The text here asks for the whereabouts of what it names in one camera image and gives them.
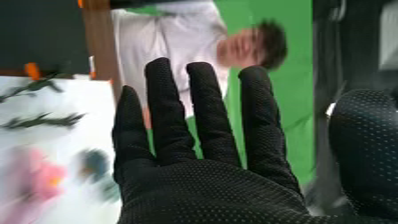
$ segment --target man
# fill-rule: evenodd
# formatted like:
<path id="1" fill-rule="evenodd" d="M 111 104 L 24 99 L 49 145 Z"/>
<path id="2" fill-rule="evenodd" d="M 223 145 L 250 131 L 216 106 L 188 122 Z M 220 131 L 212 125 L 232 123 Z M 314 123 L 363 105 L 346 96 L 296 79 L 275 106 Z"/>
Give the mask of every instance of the man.
<path id="1" fill-rule="evenodd" d="M 227 92 L 230 67 L 260 65 L 268 70 L 282 63 L 287 48 L 280 26 L 262 21 L 227 37 L 225 24 L 211 0 L 156 5 L 161 16 L 113 10 L 113 29 L 122 84 L 134 88 L 145 106 L 143 66 L 159 57 L 170 59 L 184 115 L 193 115 L 184 65 L 204 61 L 212 65 L 221 90 Z"/>

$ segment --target finger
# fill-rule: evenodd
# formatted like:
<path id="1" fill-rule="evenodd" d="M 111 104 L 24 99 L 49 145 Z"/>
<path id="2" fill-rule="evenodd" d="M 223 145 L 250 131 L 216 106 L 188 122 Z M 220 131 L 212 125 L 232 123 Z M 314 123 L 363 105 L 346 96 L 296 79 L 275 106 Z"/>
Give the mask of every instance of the finger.
<path id="1" fill-rule="evenodd" d="M 212 67 L 207 63 L 186 66 L 195 126 L 204 158 L 239 166 L 227 110 L 221 102 Z"/>
<path id="2" fill-rule="evenodd" d="M 299 193 L 298 182 L 285 161 L 285 143 L 278 108 L 266 71 L 259 66 L 239 73 L 241 119 L 248 170 Z"/>
<path id="3" fill-rule="evenodd" d="M 145 78 L 156 158 L 168 165 L 195 159 L 195 152 L 166 58 L 147 64 Z"/>
<path id="4" fill-rule="evenodd" d="M 116 104 L 111 138 L 115 148 L 115 170 L 125 162 L 131 162 L 136 167 L 154 166 L 138 97 L 132 88 L 127 86 L 122 87 Z"/>
<path id="5" fill-rule="evenodd" d="M 340 185 L 358 215 L 398 219 L 398 113 L 381 91 L 353 90 L 330 116 Z"/>

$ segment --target black fabric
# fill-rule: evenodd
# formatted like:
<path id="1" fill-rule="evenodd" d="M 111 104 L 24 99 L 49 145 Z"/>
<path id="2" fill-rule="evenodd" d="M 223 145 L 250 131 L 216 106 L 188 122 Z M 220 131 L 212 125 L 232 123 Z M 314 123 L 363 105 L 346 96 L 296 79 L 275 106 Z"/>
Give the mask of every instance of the black fabric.
<path id="1" fill-rule="evenodd" d="M 248 170 L 236 163 L 236 146 L 209 64 L 189 64 L 188 73 L 198 131 L 204 131 L 198 136 L 207 151 L 202 160 L 191 156 L 191 136 L 164 58 L 154 60 L 145 68 L 156 165 L 152 156 L 141 151 L 147 139 L 136 95 L 131 88 L 122 91 L 113 127 L 115 181 L 122 195 L 118 224 L 395 223 L 378 219 L 394 218 L 381 210 L 369 214 L 360 212 L 360 216 L 310 217 L 307 213 L 285 162 L 278 109 L 264 70 L 250 67 L 239 74 Z"/>
<path id="2" fill-rule="evenodd" d="M 340 183 L 360 215 L 398 220 L 398 113 L 392 97 L 355 90 L 330 119 Z"/>

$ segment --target blurred object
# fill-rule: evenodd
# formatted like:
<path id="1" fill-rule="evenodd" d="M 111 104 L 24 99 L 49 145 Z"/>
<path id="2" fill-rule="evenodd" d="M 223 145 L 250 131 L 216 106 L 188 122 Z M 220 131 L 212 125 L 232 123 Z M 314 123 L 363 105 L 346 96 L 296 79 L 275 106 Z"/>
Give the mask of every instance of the blurred object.
<path id="1" fill-rule="evenodd" d="M 54 85 L 51 79 L 54 78 L 61 78 L 65 76 L 65 74 L 56 74 L 54 72 L 47 74 L 47 77 L 44 79 L 37 79 L 38 76 L 38 70 L 37 67 L 29 64 L 26 66 L 26 70 L 28 71 L 28 75 L 31 77 L 31 80 L 35 80 L 33 82 L 29 82 L 22 87 L 13 87 L 8 89 L 8 93 L 5 95 L 0 96 L 0 103 L 5 102 L 5 99 L 8 99 L 13 96 L 22 96 L 28 95 L 29 97 L 35 96 L 35 94 L 31 92 L 38 91 L 42 88 L 49 87 L 49 89 L 56 92 L 61 93 L 61 89 L 58 88 L 58 86 Z"/>
<path id="2" fill-rule="evenodd" d="M 45 202 L 60 194 L 56 186 L 65 176 L 65 170 L 44 160 L 38 150 L 29 150 L 28 161 L 31 174 L 29 197 Z"/>
<path id="3" fill-rule="evenodd" d="M 45 202 L 61 193 L 58 189 L 65 170 L 44 160 L 38 150 L 13 150 L 13 160 L 8 167 L 6 186 L 13 191 L 13 200 L 5 201 L 6 211 L 3 224 L 31 223 L 44 210 Z"/>
<path id="4" fill-rule="evenodd" d="M 93 149 L 83 152 L 83 177 L 92 177 L 93 182 L 97 182 L 108 171 L 108 161 L 104 153 Z"/>
<path id="5" fill-rule="evenodd" d="M 54 127 L 67 127 L 70 128 L 77 123 L 83 114 L 70 114 L 65 118 L 44 118 L 47 114 L 38 115 L 33 119 L 21 119 L 13 118 L 0 127 L 15 130 L 22 128 L 35 127 L 38 125 L 49 125 Z"/>
<path id="6" fill-rule="evenodd" d="M 398 1 L 381 9 L 379 19 L 379 69 L 398 69 Z"/>
<path id="7" fill-rule="evenodd" d="M 38 71 L 38 66 L 35 63 L 24 64 L 24 72 L 31 80 L 37 81 L 40 79 L 40 71 Z"/>
<path id="8" fill-rule="evenodd" d="M 102 200 L 108 202 L 115 202 L 120 199 L 120 191 L 109 174 L 106 174 L 100 179 L 99 188 Z"/>
<path id="9" fill-rule="evenodd" d="M 100 150 L 92 149 L 81 152 L 81 171 L 85 180 L 92 180 L 99 189 L 100 200 L 115 202 L 120 198 L 118 186 L 108 172 L 108 158 Z"/>

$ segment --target black glove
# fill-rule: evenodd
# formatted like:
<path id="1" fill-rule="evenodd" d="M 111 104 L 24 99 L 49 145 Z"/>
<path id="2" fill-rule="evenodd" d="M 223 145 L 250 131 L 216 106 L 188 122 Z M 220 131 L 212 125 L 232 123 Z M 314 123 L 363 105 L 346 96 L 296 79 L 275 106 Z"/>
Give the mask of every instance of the black glove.
<path id="1" fill-rule="evenodd" d="M 284 134 L 264 69 L 241 71 L 241 116 L 248 170 L 241 169 L 221 94 L 209 64 L 186 67 L 204 160 L 196 160 L 168 60 L 145 67 L 156 157 L 148 152 L 134 91 L 122 89 L 115 114 L 115 181 L 120 224 L 379 223 L 310 217 L 285 162 Z"/>

